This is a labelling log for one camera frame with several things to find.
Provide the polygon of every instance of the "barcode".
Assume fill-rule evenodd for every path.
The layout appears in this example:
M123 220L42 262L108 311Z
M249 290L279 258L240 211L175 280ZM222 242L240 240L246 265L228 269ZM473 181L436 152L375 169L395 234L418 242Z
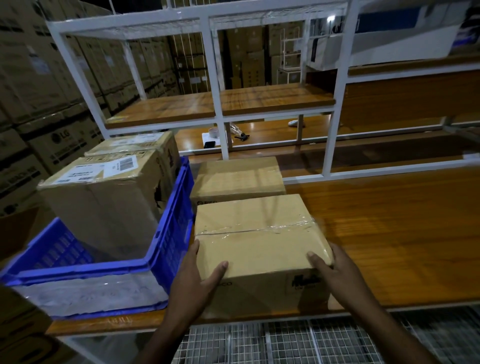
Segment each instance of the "barcode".
M128 168L133 168L132 158L124 159L120 162L120 171L127 170Z

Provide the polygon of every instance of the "forearm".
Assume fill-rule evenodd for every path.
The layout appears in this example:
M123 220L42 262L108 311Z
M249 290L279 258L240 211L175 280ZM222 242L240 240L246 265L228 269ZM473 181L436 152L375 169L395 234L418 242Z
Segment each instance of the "forearm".
M171 363L185 331L183 325L162 322L133 364Z
M438 360L380 305L353 314L388 364L438 364Z

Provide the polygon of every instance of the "blue plastic crate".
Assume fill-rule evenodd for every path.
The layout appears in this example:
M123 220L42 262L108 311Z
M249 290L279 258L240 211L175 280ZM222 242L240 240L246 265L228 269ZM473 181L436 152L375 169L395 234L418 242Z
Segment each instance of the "blue plastic crate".
M190 203L192 188L193 176L190 164L187 158L182 157L182 167L172 194L168 199L167 207L150 248L143 259L94 263L91 255L62 221L56 218L29 243L28 248L21 255L14 258L5 267L0 273L0 280L20 294L28 296L29 300L44 309L53 318L92 318L164 308L167 301L159 300L142 306L73 315L56 315L52 314L52 309L50 309L52 298L45 292L50 292L50 289L57 290L59 291L57 299L62 300L68 296L67 293L63 293L63 290L76 287L75 283L110 284L110 287L115 288L112 281L128 282L131 279L132 282L140 282L138 288L134 288L135 293L138 293L137 291L148 290L145 284L141 284L142 279L147 279L147 282L151 284L152 277L154 277L155 286L161 286L169 294L180 262L188 249L192 231L193 211ZM121 294L122 291L119 291L117 297L108 297L108 299L115 303L115 299L121 297ZM81 298L94 299L94 297L85 296Z

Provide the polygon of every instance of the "person's right hand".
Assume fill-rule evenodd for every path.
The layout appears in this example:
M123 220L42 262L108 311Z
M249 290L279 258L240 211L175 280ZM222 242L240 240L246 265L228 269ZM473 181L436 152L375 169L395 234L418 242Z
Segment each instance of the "person's right hand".
M336 300L353 315L362 315L378 307L378 301L353 260L338 245L331 243L330 246L335 256L333 267L313 252L308 252L307 258L319 270Z

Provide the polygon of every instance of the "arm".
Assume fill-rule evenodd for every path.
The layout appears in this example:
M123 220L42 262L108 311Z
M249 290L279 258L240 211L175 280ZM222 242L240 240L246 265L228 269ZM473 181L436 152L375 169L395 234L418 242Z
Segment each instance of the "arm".
M386 363L439 364L439 361L407 330L401 327L375 299L353 260L338 245L331 268L316 254L307 257L325 279L336 300L367 331Z
M173 280L163 321L134 364L171 363L183 335L201 315L227 271L228 262L222 262L202 281L197 268L199 244L195 240L185 255Z

